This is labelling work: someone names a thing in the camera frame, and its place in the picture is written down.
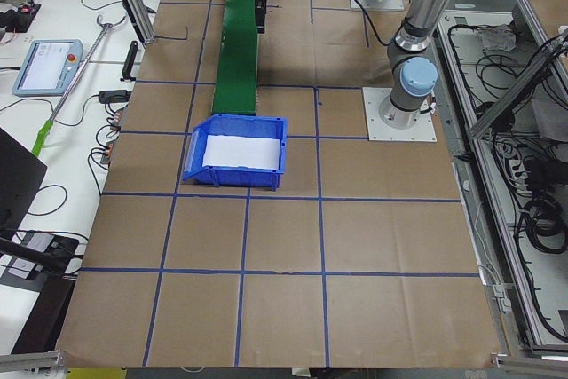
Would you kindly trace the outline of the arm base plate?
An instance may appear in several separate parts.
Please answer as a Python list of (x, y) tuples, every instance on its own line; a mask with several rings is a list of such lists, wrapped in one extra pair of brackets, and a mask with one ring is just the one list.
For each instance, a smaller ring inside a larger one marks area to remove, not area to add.
[(404, 10), (403, 0), (374, 0), (371, 2), (367, 0), (351, 0), (352, 10), (360, 10), (360, 6), (357, 2), (360, 2), (368, 11), (400, 12)]
[(437, 142), (426, 101), (415, 112), (403, 112), (391, 103), (391, 88), (363, 87), (362, 94), (370, 141)]

